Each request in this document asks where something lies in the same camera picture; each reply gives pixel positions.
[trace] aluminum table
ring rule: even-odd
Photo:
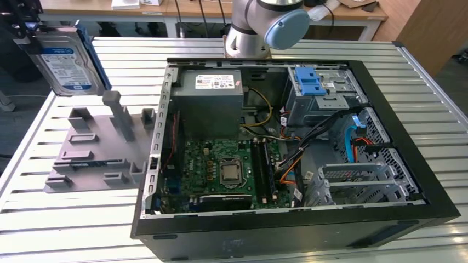
[[[157,109],[167,57],[223,56],[220,39],[96,38],[113,90],[131,113]],[[303,41],[275,58],[361,60],[461,217],[379,248],[235,259],[264,262],[467,262],[468,120],[404,48],[387,42]],[[129,238],[137,190],[47,194],[44,181],[75,106],[109,114],[97,96],[51,94],[0,178],[1,262],[159,262]]]

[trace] motherboard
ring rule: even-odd
[[[252,152],[256,148],[268,153],[268,164],[261,167],[263,170],[257,167],[263,161]],[[209,201],[209,208],[215,210],[216,205],[220,210],[225,210],[227,205],[236,203],[243,208],[248,204],[248,209],[289,207],[288,189],[276,189],[275,174],[265,173],[268,169],[275,170],[277,161],[280,151],[276,141],[187,141],[180,196],[175,198],[180,205],[172,207],[179,213],[200,211],[199,204],[204,201]]]

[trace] ram slot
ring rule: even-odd
[[[264,159],[267,163],[267,176],[264,178],[265,180],[265,185],[268,185],[268,190],[269,190],[269,198],[276,201],[276,187],[275,187],[275,172],[273,172],[273,163],[272,160],[269,159],[269,152],[268,152],[268,142],[267,139],[263,140],[263,154],[264,154]]]
[[[253,140],[251,143],[252,168],[255,178],[255,191],[257,192],[257,202],[267,204],[271,201],[268,163],[265,155],[265,143]]]

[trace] desk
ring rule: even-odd
[[[175,0],[164,0],[157,6],[141,5],[140,9],[111,10],[112,0],[41,0],[44,14],[40,15],[44,21],[108,21],[108,22],[163,22],[168,30],[168,37],[177,37],[177,8]],[[183,22],[203,22],[201,11],[197,1],[179,0],[180,15]],[[208,23],[223,23],[220,4],[212,1],[203,1],[203,9]],[[225,20],[231,23],[232,4],[223,3]],[[381,21],[385,21],[387,14],[377,7],[369,13],[360,8],[349,9],[340,5],[335,10],[335,26],[364,27],[360,41],[371,41]],[[313,22],[311,25],[329,26],[331,16]]]
[[[157,110],[167,57],[221,58],[221,39],[96,38],[96,52],[120,103],[131,113]],[[301,41],[272,50],[281,59],[361,60],[461,217],[379,248],[232,259],[231,262],[465,262],[468,244],[468,121],[404,48],[389,42]],[[44,181],[71,127],[73,107],[109,114],[97,96],[51,94],[0,177],[3,262],[153,263],[132,240],[137,189],[47,194]]]

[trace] power supply label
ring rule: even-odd
[[[233,89],[233,75],[197,75],[196,89]]]
[[[73,49],[44,48],[41,57],[57,82],[65,89],[91,89],[92,83],[85,70],[79,65],[81,60],[77,59]]]

